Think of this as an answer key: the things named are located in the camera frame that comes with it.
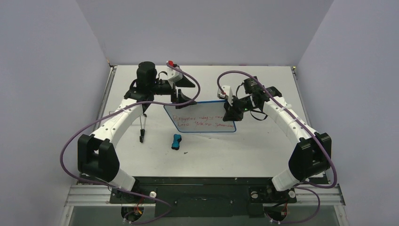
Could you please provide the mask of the blue framed whiteboard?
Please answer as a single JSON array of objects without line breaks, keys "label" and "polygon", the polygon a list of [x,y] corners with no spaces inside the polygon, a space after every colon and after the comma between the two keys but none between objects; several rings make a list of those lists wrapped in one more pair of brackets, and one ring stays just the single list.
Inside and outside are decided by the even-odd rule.
[{"label": "blue framed whiteboard", "polygon": [[165,105],[164,109],[181,133],[233,133],[233,121],[223,121],[226,113],[224,101],[200,101],[181,109]]}]

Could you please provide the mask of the blue and black eraser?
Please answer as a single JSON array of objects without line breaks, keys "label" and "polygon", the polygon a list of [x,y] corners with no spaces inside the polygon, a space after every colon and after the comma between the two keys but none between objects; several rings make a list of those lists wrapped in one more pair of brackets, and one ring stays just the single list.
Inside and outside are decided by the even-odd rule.
[{"label": "blue and black eraser", "polygon": [[182,136],[180,134],[174,134],[173,135],[173,142],[171,144],[171,149],[179,150],[181,141],[182,141]]}]

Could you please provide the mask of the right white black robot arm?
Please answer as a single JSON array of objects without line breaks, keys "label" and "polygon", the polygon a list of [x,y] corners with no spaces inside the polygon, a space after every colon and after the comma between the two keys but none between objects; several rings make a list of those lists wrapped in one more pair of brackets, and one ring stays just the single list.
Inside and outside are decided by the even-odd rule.
[{"label": "right white black robot arm", "polygon": [[282,202],[294,198],[289,194],[292,187],[331,167],[328,158],[332,140],[327,133],[308,127],[277,88],[261,88],[256,80],[243,81],[247,94],[243,98],[237,98],[229,86],[220,87],[217,96],[225,100],[223,121],[241,121],[245,112],[262,113],[279,126],[294,146],[286,169],[269,179],[264,189],[266,200]]}]

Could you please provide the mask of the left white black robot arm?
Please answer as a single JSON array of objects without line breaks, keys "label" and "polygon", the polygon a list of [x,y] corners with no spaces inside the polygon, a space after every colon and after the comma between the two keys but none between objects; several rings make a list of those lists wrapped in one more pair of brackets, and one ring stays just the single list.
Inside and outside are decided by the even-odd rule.
[{"label": "left white black robot arm", "polygon": [[[150,105],[155,105],[156,95],[170,96],[170,106],[184,108],[196,104],[200,84],[191,75],[182,71],[172,61],[166,63],[167,78],[157,77],[155,63],[139,63],[136,78],[132,81],[116,111],[104,117],[105,121],[89,135],[81,135],[77,142],[78,170],[100,182],[122,191],[128,202],[136,202],[140,196],[139,180],[128,174],[120,166],[116,146],[130,125],[145,115]],[[182,88],[197,88],[194,97],[187,97]]]}]

